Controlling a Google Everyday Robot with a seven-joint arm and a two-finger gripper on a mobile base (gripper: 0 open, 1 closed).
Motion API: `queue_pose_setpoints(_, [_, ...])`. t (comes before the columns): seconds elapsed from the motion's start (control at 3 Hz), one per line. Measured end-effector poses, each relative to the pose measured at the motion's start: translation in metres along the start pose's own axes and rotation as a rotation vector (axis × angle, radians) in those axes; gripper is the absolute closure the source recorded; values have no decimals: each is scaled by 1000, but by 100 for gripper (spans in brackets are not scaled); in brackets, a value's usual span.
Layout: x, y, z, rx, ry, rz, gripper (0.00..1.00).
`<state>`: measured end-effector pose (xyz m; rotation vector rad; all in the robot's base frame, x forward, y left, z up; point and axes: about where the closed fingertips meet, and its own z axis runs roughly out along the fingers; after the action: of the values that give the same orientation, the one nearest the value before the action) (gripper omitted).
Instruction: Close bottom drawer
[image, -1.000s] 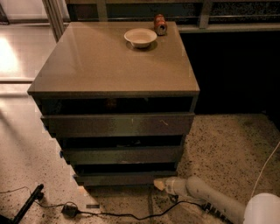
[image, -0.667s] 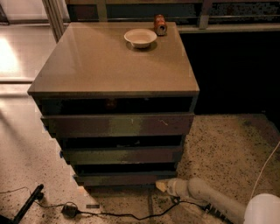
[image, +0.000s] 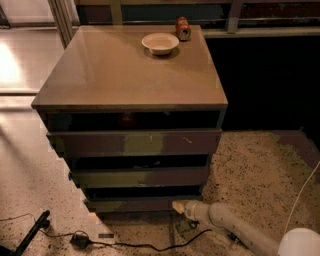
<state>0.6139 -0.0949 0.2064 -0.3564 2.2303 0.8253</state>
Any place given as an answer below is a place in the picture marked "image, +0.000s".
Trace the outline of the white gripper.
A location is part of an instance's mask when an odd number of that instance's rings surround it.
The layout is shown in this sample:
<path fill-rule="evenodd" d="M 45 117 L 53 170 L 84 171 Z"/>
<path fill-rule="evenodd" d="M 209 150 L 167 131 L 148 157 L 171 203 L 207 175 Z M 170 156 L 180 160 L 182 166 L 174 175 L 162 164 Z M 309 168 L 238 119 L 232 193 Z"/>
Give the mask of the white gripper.
<path fill-rule="evenodd" d="M 207 222 L 210 220 L 210 205 L 198 200 L 176 200 L 172 202 L 172 208 L 179 214 L 185 214 L 193 221 Z"/>

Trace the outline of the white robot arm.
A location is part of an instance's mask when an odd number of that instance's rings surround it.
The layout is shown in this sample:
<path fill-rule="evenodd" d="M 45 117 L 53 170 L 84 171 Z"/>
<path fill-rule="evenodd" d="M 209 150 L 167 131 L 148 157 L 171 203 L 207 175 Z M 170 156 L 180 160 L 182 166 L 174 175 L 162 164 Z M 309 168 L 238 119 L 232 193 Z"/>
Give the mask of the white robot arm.
<path fill-rule="evenodd" d="M 229 204 L 177 200 L 172 207 L 210 229 L 235 234 L 256 256 L 320 256 L 320 234 L 311 229 L 294 228 L 277 242 L 242 220 Z"/>

